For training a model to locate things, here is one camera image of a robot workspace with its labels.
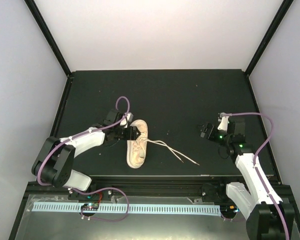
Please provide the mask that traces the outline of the white shoelace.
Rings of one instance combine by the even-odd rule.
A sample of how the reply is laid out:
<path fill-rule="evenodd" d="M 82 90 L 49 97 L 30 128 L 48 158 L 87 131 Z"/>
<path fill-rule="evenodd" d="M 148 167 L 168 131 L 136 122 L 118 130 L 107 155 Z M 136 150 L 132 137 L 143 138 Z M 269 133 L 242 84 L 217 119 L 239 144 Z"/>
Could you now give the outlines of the white shoelace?
<path fill-rule="evenodd" d="M 147 137 L 141 137 L 140 138 L 140 142 L 141 143 L 151 143 L 151 144 L 155 144 L 161 147 L 165 147 L 167 148 L 179 161 L 181 161 L 182 163 L 184 163 L 182 157 L 188 161 L 190 161 L 191 163 L 200 166 L 200 164 L 196 161 L 194 161 L 193 159 L 191 159 L 190 157 L 186 156 L 185 154 L 179 152 L 178 150 L 170 147 L 168 144 L 166 144 L 164 141 L 162 140 L 150 140 Z"/>

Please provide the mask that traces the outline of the white beige sneaker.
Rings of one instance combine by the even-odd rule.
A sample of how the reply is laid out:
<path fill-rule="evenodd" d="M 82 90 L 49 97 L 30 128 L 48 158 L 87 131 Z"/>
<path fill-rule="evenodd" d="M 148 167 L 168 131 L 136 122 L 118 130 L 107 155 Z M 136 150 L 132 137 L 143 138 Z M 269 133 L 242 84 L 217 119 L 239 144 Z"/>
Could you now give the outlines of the white beige sneaker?
<path fill-rule="evenodd" d="M 131 123 L 132 127 L 137 127 L 140 135 L 136 140 L 127 141 L 126 162 L 130 168 L 140 168 L 146 159 L 147 154 L 147 139 L 148 125 L 144 120 L 138 119 Z"/>

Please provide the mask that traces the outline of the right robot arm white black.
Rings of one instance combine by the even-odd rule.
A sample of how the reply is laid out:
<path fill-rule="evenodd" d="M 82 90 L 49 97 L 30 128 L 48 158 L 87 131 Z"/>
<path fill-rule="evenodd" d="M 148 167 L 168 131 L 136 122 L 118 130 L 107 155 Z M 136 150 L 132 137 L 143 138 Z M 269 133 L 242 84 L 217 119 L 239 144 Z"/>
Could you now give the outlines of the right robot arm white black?
<path fill-rule="evenodd" d="M 232 200 L 246 222 L 251 240 L 289 240 L 295 211 L 276 193 L 264 173 L 258 154 L 246 141 L 246 122 L 241 113 L 220 113 L 218 123 L 198 126 L 201 138 L 217 143 L 240 171 L 244 183 L 231 182 L 217 189 L 218 198 Z"/>

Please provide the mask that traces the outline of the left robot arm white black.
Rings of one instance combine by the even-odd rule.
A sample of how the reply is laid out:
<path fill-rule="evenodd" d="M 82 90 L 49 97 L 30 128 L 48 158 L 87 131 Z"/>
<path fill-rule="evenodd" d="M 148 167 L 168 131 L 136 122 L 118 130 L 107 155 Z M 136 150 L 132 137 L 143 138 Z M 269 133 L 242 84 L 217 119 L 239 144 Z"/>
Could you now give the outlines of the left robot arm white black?
<path fill-rule="evenodd" d="M 47 138 L 32 165 L 31 173 L 43 186 L 75 189 L 85 199 L 93 199 L 98 188 L 92 184 L 90 176 L 73 169 L 74 159 L 113 140 L 136 140 L 141 132 L 131 125 L 132 119 L 132 113 L 112 109 L 101 123 L 83 132 L 64 138 Z"/>

